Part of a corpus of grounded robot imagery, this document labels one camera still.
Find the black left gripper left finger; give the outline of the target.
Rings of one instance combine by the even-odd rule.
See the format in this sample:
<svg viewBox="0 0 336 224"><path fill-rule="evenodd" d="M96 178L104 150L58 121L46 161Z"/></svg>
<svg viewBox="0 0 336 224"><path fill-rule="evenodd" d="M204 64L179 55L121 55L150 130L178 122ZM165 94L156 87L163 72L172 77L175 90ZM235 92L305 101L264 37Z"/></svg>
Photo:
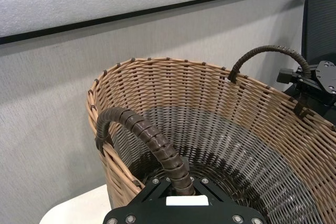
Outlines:
<svg viewBox="0 0 336 224"><path fill-rule="evenodd" d="M145 188L136 195L128 207L164 207L166 205L167 190L171 188L171 182L165 178L154 178L149 181Z"/></svg>

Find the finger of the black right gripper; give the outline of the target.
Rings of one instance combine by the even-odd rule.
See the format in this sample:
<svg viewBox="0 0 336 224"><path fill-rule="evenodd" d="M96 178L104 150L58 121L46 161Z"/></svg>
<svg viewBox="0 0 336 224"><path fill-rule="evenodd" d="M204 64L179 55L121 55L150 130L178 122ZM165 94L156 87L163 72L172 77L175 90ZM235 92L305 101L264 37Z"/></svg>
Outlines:
<svg viewBox="0 0 336 224"><path fill-rule="evenodd" d="M296 89L300 93L305 93L309 96L317 95L320 92L320 87L315 81L308 79L299 79L296 84Z"/></svg>
<svg viewBox="0 0 336 224"><path fill-rule="evenodd" d="M279 83L293 83L293 84L315 84L315 68L309 68L310 77L304 75L302 69L293 69L281 68L277 77L277 82Z"/></svg>

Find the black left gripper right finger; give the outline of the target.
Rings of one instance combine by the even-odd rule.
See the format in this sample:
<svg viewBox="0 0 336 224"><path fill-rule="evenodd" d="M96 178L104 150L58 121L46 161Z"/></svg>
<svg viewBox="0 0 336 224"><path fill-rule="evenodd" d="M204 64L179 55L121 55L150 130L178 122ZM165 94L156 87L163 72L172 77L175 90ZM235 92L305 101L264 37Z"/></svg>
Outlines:
<svg viewBox="0 0 336 224"><path fill-rule="evenodd" d="M181 158L187 173L181 178L181 195L206 195L212 200L235 205L233 196L236 192L235 184L229 177L217 174L216 170L202 165L189 163L186 157Z"/></svg>

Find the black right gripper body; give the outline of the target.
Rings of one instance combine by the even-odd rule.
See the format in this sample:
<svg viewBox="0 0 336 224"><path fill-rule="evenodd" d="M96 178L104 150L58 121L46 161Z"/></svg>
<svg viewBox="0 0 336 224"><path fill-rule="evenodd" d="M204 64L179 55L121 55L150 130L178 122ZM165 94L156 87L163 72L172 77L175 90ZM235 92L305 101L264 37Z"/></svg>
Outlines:
<svg viewBox="0 0 336 224"><path fill-rule="evenodd" d="M317 88L313 90L313 97L327 106L335 104L335 64L331 60L314 60L311 62L316 68L313 80Z"/></svg>

